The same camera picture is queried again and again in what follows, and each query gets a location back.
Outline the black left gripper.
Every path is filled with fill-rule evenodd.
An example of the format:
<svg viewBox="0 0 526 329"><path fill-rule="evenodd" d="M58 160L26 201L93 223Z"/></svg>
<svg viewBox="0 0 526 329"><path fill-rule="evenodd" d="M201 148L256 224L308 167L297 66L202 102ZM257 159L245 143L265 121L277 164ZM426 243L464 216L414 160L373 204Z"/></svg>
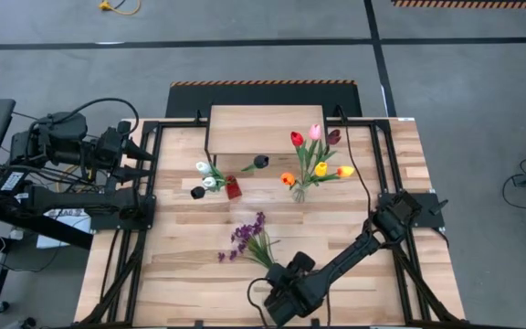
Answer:
<svg viewBox="0 0 526 329"><path fill-rule="evenodd" d="M152 172L125 165L121 167L121 158L124 154L131 159L151 161L153 155L142 149L132 139L129 139L131 123L121 121L116 127L109 127L96 141L93 152L93 166L95 169L104 170L119 182L150 176Z"/></svg>

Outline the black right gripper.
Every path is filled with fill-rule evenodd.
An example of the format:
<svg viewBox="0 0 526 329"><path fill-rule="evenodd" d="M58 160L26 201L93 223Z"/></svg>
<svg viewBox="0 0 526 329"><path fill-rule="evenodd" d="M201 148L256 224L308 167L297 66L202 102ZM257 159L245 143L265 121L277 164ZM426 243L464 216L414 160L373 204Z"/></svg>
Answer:
<svg viewBox="0 0 526 329"><path fill-rule="evenodd" d="M315 261L299 251L287 267L274 263L266 274L271 291L264 301L271 319L283 327L293 317L306 317L321 306L323 284L312 273Z"/></svg>

